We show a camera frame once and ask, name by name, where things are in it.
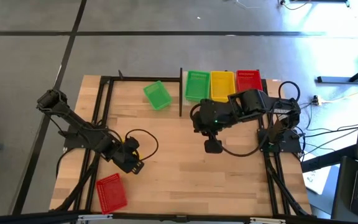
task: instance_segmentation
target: metal bracket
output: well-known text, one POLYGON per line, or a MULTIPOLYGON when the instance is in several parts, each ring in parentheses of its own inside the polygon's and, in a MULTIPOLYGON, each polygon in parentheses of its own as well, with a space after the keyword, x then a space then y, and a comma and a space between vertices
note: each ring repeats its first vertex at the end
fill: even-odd
POLYGON ((110 215, 79 215, 78 221, 95 221, 95 220, 108 220, 112 219, 112 214, 110 215))
POLYGON ((274 219, 274 218, 251 217, 250 223, 252 223, 252 224, 285 224, 285 220, 279 220, 279 219, 274 219))
POLYGON ((186 222, 189 222, 189 219, 187 219, 186 215, 177 215, 177 218, 175 219, 175 222, 177 222, 177 223, 186 223, 186 222))
MULTIPOLYGON (((267 129, 258 130, 258 140, 261 142, 265 137, 267 129)), ((287 130, 283 133, 283 140, 279 144, 265 144, 260 148, 263 152, 301 152, 299 139, 292 138, 295 133, 292 130, 287 130)))
POLYGON ((63 147, 68 149, 89 147, 86 140, 78 134, 78 131, 69 126, 67 131, 61 134, 65 138, 63 147))

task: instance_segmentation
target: black cable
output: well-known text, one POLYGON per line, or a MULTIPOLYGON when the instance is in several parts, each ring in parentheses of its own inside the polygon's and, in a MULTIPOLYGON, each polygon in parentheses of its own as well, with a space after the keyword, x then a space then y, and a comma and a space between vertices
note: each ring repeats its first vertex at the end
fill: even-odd
POLYGON ((308 131, 318 131, 318 130, 333 131, 333 130, 331 130, 331 129, 327 129, 327 128, 308 129, 308 131))
POLYGON ((335 133, 335 132, 340 132, 340 131, 348 131, 348 130, 353 130, 353 129, 357 129, 358 127, 354 127, 354 128, 346 128, 346 129, 340 129, 340 130, 336 130, 336 131, 326 131, 323 133, 318 133, 318 134, 314 134, 314 135, 310 135, 310 136, 305 136, 305 138, 311 138, 311 137, 316 137, 322 134, 329 134, 329 133, 335 133))
POLYGON ((302 107, 301 110, 307 108, 311 103, 301 103, 301 104, 299 104, 299 106, 305 105, 305 104, 307 104, 307 105, 302 107))
POLYGON ((342 129, 342 128, 350 128, 350 127, 354 127, 354 126, 358 126, 358 124, 353 124, 353 125, 348 125, 348 126, 342 126, 342 127, 339 127, 336 131, 339 131, 339 130, 342 129))
POLYGON ((268 136, 268 133, 269 133, 269 129, 272 128, 273 126, 273 112, 274 112, 274 109, 277 105, 278 101, 276 101, 273 106, 272 106, 272 109, 271 109, 271 112, 270 112, 270 119, 269 119, 269 124, 268 124, 268 127, 267 127, 267 130, 266 130, 266 134, 264 136, 264 138, 261 140, 261 142, 259 143, 259 145, 253 150, 253 151, 250 151, 248 153, 245 153, 245 154, 237 154, 237 153, 234 153, 234 152, 231 152, 229 150, 227 150, 225 147, 223 147, 221 144, 219 144, 218 140, 216 139, 216 136, 212 133, 210 133, 212 135, 212 137, 214 138, 214 140, 217 142, 218 146, 225 152, 227 152, 228 154, 232 155, 232 156, 236 156, 236 157, 247 157, 247 156, 250 156, 252 154, 254 154, 255 152, 259 151, 259 149, 265 144, 265 141, 267 140, 267 136, 268 136))
POLYGON ((92 175, 92 173, 96 170, 97 162, 99 161, 100 153, 95 153, 93 157, 93 161, 91 165, 89 165, 88 169, 84 173, 84 176, 78 181, 77 185, 74 187, 73 191, 69 194, 69 196, 63 201, 63 203, 57 207, 56 211, 67 211, 73 201, 76 199, 77 195, 79 194, 80 190, 84 187, 85 183, 88 181, 89 177, 92 175))
MULTIPOLYGON (((133 130, 128 131, 128 133, 125 135, 125 139, 127 139, 129 133, 134 132, 134 131, 143 131, 143 132, 149 134, 152 138, 154 138, 155 143, 157 144, 157 147, 155 148, 153 153, 151 153, 150 155, 148 155, 145 158, 140 160, 140 161, 144 161, 144 160, 152 157, 158 151, 158 140, 152 133, 150 133, 150 132, 148 132, 148 131, 146 131, 144 129, 133 129, 133 130)), ((139 152, 135 151, 135 153, 136 153, 136 156, 139 157, 139 152)))
POLYGON ((59 129, 59 131, 63 134, 63 130, 60 128, 60 126, 56 123, 56 121, 54 119, 52 119, 52 117, 49 114, 45 114, 45 116, 47 116, 55 125, 56 127, 59 129))
POLYGON ((59 157, 59 160, 57 161, 57 164, 56 164, 56 178, 57 178, 57 175, 59 174, 59 168, 60 168, 60 162, 62 161, 63 157, 65 157, 65 155, 69 152, 71 152, 74 148, 70 148, 70 149, 67 149, 60 157, 59 157))
POLYGON ((296 132, 294 132, 294 131, 293 131, 293 132, 296 133, 300 138, 303 139, 303 145, 302 145, 301 155, 300 155, 300 157, 297 156, 298 160, 300 161, 300 159, 302 158, 302 156, 305 155, 305 148, 306 148, 305 133, 304 133, 303 130, 302 130, 301 128, 299 128, 298 126, 295 126, 295 127, 298 128, 299 131, 301 131, 302 135, 300 136, 298 133, 296 133, 296 132))
POLYGON ((201 106, 199 103, 197 103, 196 105, 194 105, 194 107, 192 107, 192 109, 190 110, 190 119, 191 120, 193 120, 193 112, 194 112, 194 110, 197 108, 197 107, 199 107, 199 106, 201 106))
POLYGON ((298 102, 299 98, 301 97, 301 90, 299 89, 299 86, 295 83, 295 82, 291 82, 291 81, 285 81, 283 83, 280 84, 280 86, 278 87, 278 97, 281 99, 281 87, 284 86, 284 84, 290 83, 293 86, 295 86, 297 92, 298 92, 298 96, 296 96, 295 101, 298 102))
POLYGON ((313 114, 312 114, 313 110, 312 110, 312 107, 313 107, 313 105, 310 103, 310 116, 308 116, 308 117, 309 117, 309 121, 308 121, 308 125, 306 126, 306 130, 308 130, 308 131, 310 131, 310 130, 309 130, 309 126, 310 126, 310 123, 311 123, 311 119, 313 118, 313 114))
MULTIPOLYGON (((309 144, 309 143, 306 143, 308 146, 314 146, 314 147, 318 147, 314 144, 309 144)), ((324 149, 324 150, 332 150, 332 151, 335 151, 335 149, 331 149, 331 148, 323 148, 323 147, 319 147, 319 149, 324 149)))

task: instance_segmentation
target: yellow basket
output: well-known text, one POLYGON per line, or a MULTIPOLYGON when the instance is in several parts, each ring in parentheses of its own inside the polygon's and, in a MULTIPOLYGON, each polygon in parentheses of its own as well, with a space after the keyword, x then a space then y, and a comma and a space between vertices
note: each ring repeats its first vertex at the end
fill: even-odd
POLYGON ((227 96, 236 93, 233 72, 211 72, 211 98, 214 101, 227 102, 227 96))

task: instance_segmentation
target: wire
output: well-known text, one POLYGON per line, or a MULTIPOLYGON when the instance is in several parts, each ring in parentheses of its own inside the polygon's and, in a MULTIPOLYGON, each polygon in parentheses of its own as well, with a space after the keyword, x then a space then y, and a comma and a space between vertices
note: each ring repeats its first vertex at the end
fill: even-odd
POLYGON ((45 116, 47 116, 55 125, 56 127, 59 129, 59 131, 63 134, 63 130, 60 128, 60 126, 56 123, 56 121, 54 119, 52 119, 52 117, 49 114, 45 114, 45 116))
POLYGON ((197 109, 197 107, 201 106, 199 103, 197 103, 196 105, 194 105, 194 107, 192 107, 192 109, 190 110, 190 119, 193 120, 193 112, 195 109, 197 109))
POLYGON ((331 143, 331 142, 333 142, 333 141, 335 141, 335 140, 337 140, 337 139, 340 139, 340 138, 343 138, 343 137, 345 137, 345 136, 348 136, 348 135, 352 134, 352 133, 355 132, 355 131, 358 131, 358 128, 355 129, 355 130, 353 130, 353 131, 351 131, 351 132, 349 132, 349 133, 347 133, 347 134, 344 134, 344 135, 342 135, 342 136, 339 136, 338 138, 334 138, 334 139, 332 139, 332 140, 330 140, 330 141, 328 141, 328 142, 326 142, 326 143, 324 143, 324 144, 322 144, 322 145, 316 147, 315 149, 313 149, 312 151, 306 153, 305 155, 307 155, 307 154, 309 154, 309 153, 312 153, 313 151, 319 149, 321 146, 325 146, 325 145, 327 145, 328 143, 331 143))
POLYGON ((57 178, 57 175, 59 174, 59 168, 60 168, 60 162, 62 161, 63 157, 65 157, 66 154, 68 154, 69 152, 71 152, 74 148, 69 148, 67 149, 60 157, 59 157, 59 160, 57 161, 57 164, 56 164, 56 178, 57 178))
MULTIPOLYGON (((247 157, 247 156, 250 156, 252 154, 254 154, 255 152, 259 151, 259 149, 265 144, 265 141, 267 140, 267 136, 268 136, 268 133, 269 133, 269 129, 272 128, 273 126, 273 112, 274 112, 274 109, 277 105, 278 101, 274 102, 273 106, 272 106, 272 109, 271 112, 270 112, 270 119, 269 119, 269 124, 268 124, 268 127, 267 127, 267 131, 266 131, 266 134, 264 136, 264 138, 261 140, 261 142, 259 143, 259 145, 252 151, 248 152, 248 153, 245 153, 245 154, 237 154, 237 153, 234 153, 234 152, 231 152, 229 150, 227 150, 225 147, 223 147, 221 144, 218 143, 218 146, 225 152, 227 152, 228 154, 232 155, 232 156, 236 156, 236 157, 247 157)), ((210 134, 212 135, 212 137, 214 138, 214 140, 216 142, 218 142, 218 140, 216 139, 216 136, 214 134, 212 134, 210 132, 210 134)))
POLYGON ((358 127, 340 129, 340 130, 336 130, 336 131, 327 131, 327 132, 318 133, 318 134, 314 134, 314 135, 310 135, 310 136, 305 136, 305 137, 306 137, 306 138, 311 138, 311 137, 316 137, 316 136, 319 136, 319 135, 322 135, 322 134, 329 134, 329 133, 335 133, 335 132, 340 132, 340 131, 348 131, 348 130, 353 130, 353 129, 358 129, 358 127))
MULTIPOLYGON (((309 143, 305 143, 305 144, 307 144, 308 146, 318 147, 318 146, 316 146, 316 145, 314 145, 314 144, 309 144, 309 143)), ((331 149, 331 148, 323 148, 323 147, 320 147, 320 149, 324 149, 324 150, 332 150, 332 151, 334 151, 334 152, 335 152, 335 149, 331 149)))
POLYGON ((353 126, 358 126, 358 124, 353 124, 353 125, 348 125, 348 126, 342 126, 342 127, 339 127, 336 131, 339 131, 341 128, 350 128, 350 127, 353 127, 353 126))
POLYGON ((316 128, 316 129, 308 129, 308 131, 318 131, 318 130, 325 130, 325 131, 333 131, 327 128, 316 128))
POLYGON ((69 196, 63 201, 63 203, 57 207, 56 211, 67 211, 73 201, 76 199, 77 195, 81 192, 81 189, 84 187, 85 183, 88 181, 89 177, 92 175, 92 173, 96 170, 97 163, 99 161, 100 153, 95 153, 91 165, 89 165, 88 169, 84 173, 84 176, 78 181, 77 185, 74 187, 74 189, 71 191, 69 196))
POLYGON ((255 9, 255 8, 260 8, 259 6, 246 6, 245 4, 243 4, 243 3, 241 3, 241 2, 239 2, 239 0, 236 0, 236 2, 235 3, 238 3, 239 5, 241 5, 241 6, 243 6, 244 8, 246 8, 246 9, 255 9))
POLYGON ((305 104, 307 104, 307 105, 302 107, 301 110, 307 108, 311 103, 301 103, 301 104, 299 104, 299 106, 305 105, 305 104))
POLYGON ((313 110, 311 109, 313 107, 313 105, 310 103, 310 116, 308 115, 309 121, 308 121, 308 125, 306 126, 306 130, 309 130, 309 126, 311 124, 311 119, 313 118, 313 110))
POLYGON ((302 149, 301 149, 301 152, 300 152, 300 156, 297 156, 294 152, 292 153, 299 161, 300 161, 300 158, 302 158, 302 156, 305 154, 305 147, 306 147, 306 141, 305 141, 305 133, 303 132, 303 130, 301 128, 299 128, 298 126, 295 126, 296 128, 298 128, 301 133, 302 133, 302 136, 300 136, 296 131, 292 130, 291 131, 293 133, 295 133, 299 138, 303 138, 303 146, 302 146, 302 149))
POLYGON ((152 157, 158 151, 158 140, 152 133, 150 133, 144 129, 133 129, 133 130, 128 131, 128 133, 125 135, 125 139, 127 139, 129 133, 134 132, 134 131, 143 131, 143 132, 149 134, 150 136, 152 136, 154 138, 155 143, 157 143, 157 147, 155 148, 154 152, 140 160, 140 161, 144 161, 144 160, 152 157))
POLYGON ((280 86, 278 87, 278 97, 281 99, 281 87, 284 86, 284 84, 290 83, 293 86, 295 86, 296 91, 298 92, 298 96, 296 96, 296 102, 298 102, 299 98, 301 97, 301 90, 299 89, 299 86, 295 83, 295 82, 291 82, 291 81, 285 81, 283 83, 280 84, 280 86))
POLYGON ((300 8, 302 8, 303 6, 307 5, 309 2, 311 2, 311 0, 307 1, 307 2, 304 3, 303 5, 301 5, 301 6, 299 6, 299 7, 296 7, 296 8, 294 8, 294 9, 288 7, 287 4, 283 4, 283 6, 286 7, 287 9, 289 9, 289 10, 297 10, 297 9, 300 9, 300 8))
POLYGON ((335 102, 337 102, 337 101, 339 101, 339 100, 344 100, 344 99, 350 98, 350 97, 352 97, 352 96, 354 96, 354 95, 356 95, 356 94, 358 94, 358 92, 357 92, 357 93, 350 94, 350 95, 347 95, 347 96, 343 96, 343 97, 338 98, 338 99, 336 99, 336 100, 321 100, 321 102, 322 102, 322 103, 335 103, 335 102))

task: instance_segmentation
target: paper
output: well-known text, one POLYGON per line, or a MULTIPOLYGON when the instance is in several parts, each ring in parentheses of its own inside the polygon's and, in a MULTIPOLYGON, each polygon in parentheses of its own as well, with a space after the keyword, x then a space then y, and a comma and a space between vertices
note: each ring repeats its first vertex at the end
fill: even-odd
MULTIPOLYGON (((312 154, 307 154, 305 156, 305 161, 314 157, 315 156, 312 154)), ((306 188, 321 195, 323 193, 324 186, 326 185, 330 169, 331 168, 328 166, 311 172, 303 173, 303 181, 305 182, 306 188)))

